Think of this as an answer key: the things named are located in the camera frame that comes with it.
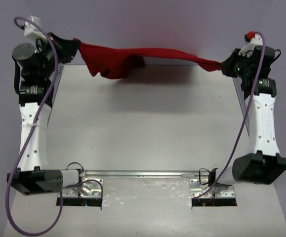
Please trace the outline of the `red t-shirt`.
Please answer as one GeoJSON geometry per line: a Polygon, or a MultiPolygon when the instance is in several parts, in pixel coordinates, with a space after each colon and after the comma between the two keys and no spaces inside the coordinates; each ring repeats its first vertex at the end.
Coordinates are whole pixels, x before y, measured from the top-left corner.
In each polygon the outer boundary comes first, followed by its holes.
{"type": "Polygon", "coordinates": [[[119,49],[87,44],[77,38],[73,40],[80,44],[79,52],[93,77],[100,74],[107,79],[126,78],[132,70],[146,66],[145,57],[190,61],[207,72],[221,70],[220,62],[176,49],[157,47],[119,49]]]}

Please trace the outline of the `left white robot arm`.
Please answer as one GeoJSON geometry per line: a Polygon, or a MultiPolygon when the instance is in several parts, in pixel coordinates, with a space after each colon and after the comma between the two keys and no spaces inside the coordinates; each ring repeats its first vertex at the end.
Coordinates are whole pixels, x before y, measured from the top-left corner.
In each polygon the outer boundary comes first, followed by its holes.
{"type": "Polygon", "coordinates": [[[35,44],[22,43],[12,51],[21,113],[21,159],[7,181],[23,195],[57,193],[81,180],[81,169],[50,169],[46,155],[47,127],[63,67],[73,60],[81,42],[53,33],[48,36],[54,46],[37,39],[35,44]]]}

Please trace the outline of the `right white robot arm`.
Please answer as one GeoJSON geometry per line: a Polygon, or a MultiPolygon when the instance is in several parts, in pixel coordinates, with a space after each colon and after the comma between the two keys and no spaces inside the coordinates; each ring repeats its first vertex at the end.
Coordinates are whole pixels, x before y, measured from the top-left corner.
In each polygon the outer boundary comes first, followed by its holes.
{"type": "Polygon", "coordinates": [[[235,158],[226,170],[209,172],[208,184],[231,186],[235,183],[272,184],[285,170],[286,158],[277,145],[274,124],[276,82],[268,77],[271,64],[278,58],[277,50],[261,45],[232,55],[221,64],[222,73],[240,78],[241,91],[249,109],[249,142],[247,154],[235,158]]]}

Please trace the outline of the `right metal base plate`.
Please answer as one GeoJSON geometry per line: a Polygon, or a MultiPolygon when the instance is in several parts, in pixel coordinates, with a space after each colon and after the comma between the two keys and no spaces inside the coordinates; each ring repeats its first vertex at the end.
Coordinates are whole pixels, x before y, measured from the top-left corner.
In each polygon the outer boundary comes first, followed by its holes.
{"type": "Polygon", "coordinates": [[[190,179],[190,192],[191,197],[196,198],[198,196],[199,199],[205,199],[205,198],[212,198],[215,196],[216,198],[235,198],[235,191],[233,186],[225,186],[225,185],[215,185],[208,193],[203,195],[208,189],[208,184],[202,185],[199,182],[198,178],[190,179]]]}

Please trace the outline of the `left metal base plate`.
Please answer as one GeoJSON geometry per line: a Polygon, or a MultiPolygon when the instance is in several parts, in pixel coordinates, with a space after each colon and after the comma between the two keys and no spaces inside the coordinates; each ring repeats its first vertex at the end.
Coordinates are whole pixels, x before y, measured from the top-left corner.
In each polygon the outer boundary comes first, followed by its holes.
{"type": "Polygon", "coordinates": [[[64,198],[102,198],[103,179],[85,178],[80,183],[64,187],[62,196],[64,198]]]}

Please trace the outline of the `metal base plate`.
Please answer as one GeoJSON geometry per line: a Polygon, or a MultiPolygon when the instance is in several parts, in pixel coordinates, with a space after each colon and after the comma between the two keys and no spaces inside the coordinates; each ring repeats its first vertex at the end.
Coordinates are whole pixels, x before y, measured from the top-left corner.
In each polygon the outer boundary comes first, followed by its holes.
{"type": "Polygon", "coordinates": [[[103,179],[85,178],[80,183],[64,187],[62,196],[64,198],[102,198],[103,179]]]}
{"type": "Polygon", "coordinates": [[[215,196],[216,198],[235,198],[235,191],[233,186],[225,186],[225,185],[215,185],[208,193],[203,195],[208,189],[208,184],[202,185],[199,182],[198,178],[190,179],[190,192],[191,197],[196,198],[198,196],[199,199],[205,199],[205,198],[212,198],[215,196]]]}

